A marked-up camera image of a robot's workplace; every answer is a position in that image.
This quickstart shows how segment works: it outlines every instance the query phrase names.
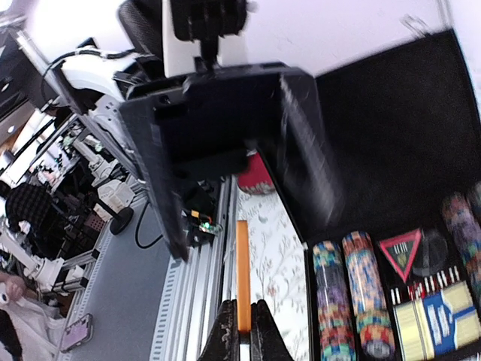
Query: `black lid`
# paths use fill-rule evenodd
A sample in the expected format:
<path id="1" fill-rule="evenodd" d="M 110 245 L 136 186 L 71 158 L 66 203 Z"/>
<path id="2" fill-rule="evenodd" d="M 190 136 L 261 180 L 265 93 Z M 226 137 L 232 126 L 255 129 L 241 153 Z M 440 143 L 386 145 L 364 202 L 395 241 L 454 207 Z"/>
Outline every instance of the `black lid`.
<path id="1" fill-rule="evenodd" d="M 316 81 L 345 204 L 337 222 L 316 224 L 280 187 L 301 241 L 415 226 L 439 213 L 444 196 L 479 180 L 479 114 L 453 31 Z"/>

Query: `gray floor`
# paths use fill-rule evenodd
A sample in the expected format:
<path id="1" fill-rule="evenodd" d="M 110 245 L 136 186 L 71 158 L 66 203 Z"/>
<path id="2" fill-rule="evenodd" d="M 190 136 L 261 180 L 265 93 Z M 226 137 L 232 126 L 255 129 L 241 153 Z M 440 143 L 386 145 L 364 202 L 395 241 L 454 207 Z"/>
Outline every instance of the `gray floor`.
<path id="1" fill-rule="evenodd" d="M 93 315 L 94 336 L 72 352 L 72 361 L 149 359 L 170 253 L 163 241 L 149 250 L 135 244 L 142 207 L 135 207 L 129 227 L 110 242 L 86 308 Z M 148 207 L 140 242 L 149 244 L 159 234 Z"/>

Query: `red triangle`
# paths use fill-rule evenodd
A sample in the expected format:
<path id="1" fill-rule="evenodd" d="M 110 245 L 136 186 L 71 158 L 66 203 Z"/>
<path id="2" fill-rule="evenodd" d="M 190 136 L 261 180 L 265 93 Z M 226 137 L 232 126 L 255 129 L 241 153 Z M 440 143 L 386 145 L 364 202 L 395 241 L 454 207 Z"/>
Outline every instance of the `red triangle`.
<path id="1" fill-rule="evenodd" d="M 384 255 L 391 263 L 395 271 L 401 276 L 404 283 L 406 283 L 407 276 L 411 272 L 414 258 L 418 251 L 419 243 L 421 243 L 422 232 L 420 229 L 398 235 L 394 238 L 385 239 L 380 242 L 380 248 Z M 407 255 L 407 262 L 404 267 L 393 257 L 392 253 L 399 252 L 401 255 Z"/>

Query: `hand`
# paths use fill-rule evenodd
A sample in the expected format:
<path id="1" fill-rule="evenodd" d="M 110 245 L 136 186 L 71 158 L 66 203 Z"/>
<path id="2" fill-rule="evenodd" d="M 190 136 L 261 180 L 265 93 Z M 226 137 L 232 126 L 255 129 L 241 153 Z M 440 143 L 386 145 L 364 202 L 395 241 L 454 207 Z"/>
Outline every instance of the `hand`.
<path id="1" fill-rule="evenodd" d="M 21 299 L 27 290 L 25 281 L 18 276 L 10 276 L 7 278 L 5 286 L 7 287 L 7 296 L 11 301 Z"/>

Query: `cell phone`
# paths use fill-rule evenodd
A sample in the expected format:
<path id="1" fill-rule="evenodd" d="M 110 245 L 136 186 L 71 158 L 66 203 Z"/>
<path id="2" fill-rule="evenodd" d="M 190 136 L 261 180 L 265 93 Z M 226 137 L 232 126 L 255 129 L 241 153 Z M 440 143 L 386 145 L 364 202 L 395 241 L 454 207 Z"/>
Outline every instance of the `cell phone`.
<path id="1" fill-rule="evenodd" d="M 93 336 L 92 320 L 92 315 L 86 314 L 67 327 L 63 332 L 60 351 L 63 353 L 69 352 L 77 346 L 90 341 Z"/>

